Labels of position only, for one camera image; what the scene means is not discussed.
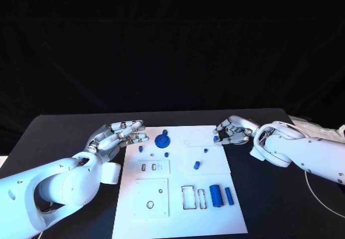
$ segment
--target robotic hand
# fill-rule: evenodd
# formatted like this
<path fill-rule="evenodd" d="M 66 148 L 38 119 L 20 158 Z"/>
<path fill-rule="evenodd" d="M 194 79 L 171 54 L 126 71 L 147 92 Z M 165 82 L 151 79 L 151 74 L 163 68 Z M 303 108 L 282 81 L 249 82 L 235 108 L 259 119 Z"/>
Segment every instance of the robotic hand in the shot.
<path fill-rule="evenodd" d="M 259 126 L 239 116 L 230 116 L 213 133 L 223 128 L 229 137 L 220 140 L 214 136 L 214 144 L 245 144 L 252 137 L 249 154 L 256 159 L 279 167 L 287 167 L 292 161 L 304 171 L 345 183 L 345 143 L 308 137 L 294 125 L 284 122 L 275 121 Z"/>
<path fill-rule="evenodd" d="M 142 121 L 100 126 L 82 152 L 0 179 L 0 238 L 30 238 L 92 200 L 99 183 L 116 184 L 121 166 L 108 161 L 119 148 L 148 140 Z M 63 206 L 48 212 L 36 207 L 33 192 Z"/>

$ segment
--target rectangular hole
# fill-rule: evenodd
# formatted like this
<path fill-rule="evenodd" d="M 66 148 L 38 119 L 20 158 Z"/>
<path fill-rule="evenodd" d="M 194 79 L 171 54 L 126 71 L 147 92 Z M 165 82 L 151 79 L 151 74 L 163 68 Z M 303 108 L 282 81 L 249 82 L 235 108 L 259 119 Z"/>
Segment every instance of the rectangular hole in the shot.
<path fill-rule="evenodd" d="M 197 190 L 197 195 L 199 195 L 199 208 L 206 209 L 206 199 L 204 199 L 204 193 L 203 190 Z"/>
<path fill-rule="evenodd" d="M 196 209 L 193 186 L 181 186 L 183 209 Z"/>

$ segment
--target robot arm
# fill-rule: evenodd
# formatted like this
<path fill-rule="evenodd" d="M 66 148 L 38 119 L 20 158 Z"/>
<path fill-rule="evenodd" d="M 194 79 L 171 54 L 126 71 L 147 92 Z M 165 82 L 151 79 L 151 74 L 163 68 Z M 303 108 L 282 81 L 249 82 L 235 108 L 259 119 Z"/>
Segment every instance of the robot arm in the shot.
<path fill-rule="evenodd" d="M 37 235 L 92 200 L 99 183 L 116 184 L 121 166 L 109 160 L 121 147 L 148 140 L 141 130 L 141 120 L 103 125 L 82 152 L 0 179 L 1 238 Z M 41 199 L 61 207 L 41 212 L 36 189 Z"/>
<path fill-rule="evenodd" d="M 345 182 L 343 143 L 305 137 L 292 125 L 282 122 L 259 126 L 238 116 L 230 116 L 213 133 L 223 128 L 229 137 L 219 140 L 214 136 L 214 144 L 243 144 L 252 137 L 249 154 L 256 159 L 266 160 L 279 167 L 287 167 L 294 162 L 304 171 L 340 184 Z"/>

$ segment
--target black backdrop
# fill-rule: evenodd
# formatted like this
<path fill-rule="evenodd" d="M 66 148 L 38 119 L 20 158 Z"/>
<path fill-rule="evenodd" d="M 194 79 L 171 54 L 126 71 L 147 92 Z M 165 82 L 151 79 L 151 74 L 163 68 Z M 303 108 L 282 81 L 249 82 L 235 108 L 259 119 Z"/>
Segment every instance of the black backdrop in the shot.
<path fill-rule="evenodd" d="M 343 123 L 340 7 L 85 4 L 1 5 L 0 154 L 40 114 L 279 107 Z"/>

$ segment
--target black tabletop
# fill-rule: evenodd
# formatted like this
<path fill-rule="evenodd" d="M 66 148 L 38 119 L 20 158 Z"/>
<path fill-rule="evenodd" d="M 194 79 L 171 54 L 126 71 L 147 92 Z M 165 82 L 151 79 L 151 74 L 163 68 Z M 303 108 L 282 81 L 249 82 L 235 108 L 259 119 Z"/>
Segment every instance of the black tabletop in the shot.
<path fill-rule="evenodd" d="M 230 115 L 259 124 L 274 120 L 291 123 L 281 109 L 38 116 L 0 168 L 0 178 L 80 152 L 90 133 L 105 123 L 144 120 L 145 126 L 217 125 Z M 303 170 L 292 163 L 281 168 L 261 162 L 249 155 L 251 147 L 252 142 L 223 147 L 248 234 L 210 237 L 343 238 L 345 219 L 316 201 Z M 121 165 L 124 154 L 121 149 L 112 160 Z M 314 175 L 308 175 L 308 181 L 320 200 L 345 215 L 342 187 Z M 92 201 L 43 232 L 40 239 L 111 238 L 119 183 L 100 184 Z"/>

